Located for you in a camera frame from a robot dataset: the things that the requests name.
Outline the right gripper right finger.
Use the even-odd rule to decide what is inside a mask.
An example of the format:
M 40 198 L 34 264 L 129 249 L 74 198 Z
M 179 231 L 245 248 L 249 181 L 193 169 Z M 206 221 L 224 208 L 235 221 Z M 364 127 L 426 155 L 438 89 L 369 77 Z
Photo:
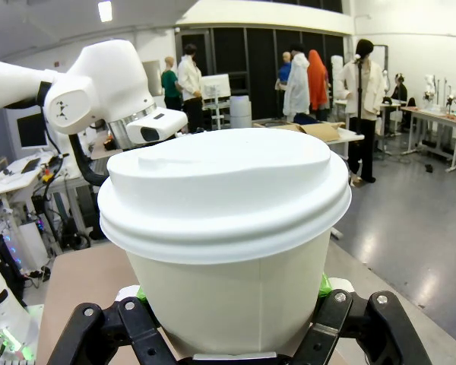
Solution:
M 347 279 L 322 276 L 312 324 L 292 364 L 328 364 L 342 338 L 356 341 L 369 364 L 431 364 L 397 296 L 380 290 L 364 299 Z

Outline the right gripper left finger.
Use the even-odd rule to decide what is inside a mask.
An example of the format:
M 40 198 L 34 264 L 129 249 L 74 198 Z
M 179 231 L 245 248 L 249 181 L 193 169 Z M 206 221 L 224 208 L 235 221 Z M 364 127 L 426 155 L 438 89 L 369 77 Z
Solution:
M 130 347 L 134 364 L 177 364 L 145 299 L 126 297 L 103 309 L 95 303 L 74 308 L 49 364 L 109 364 L 120 347 Z

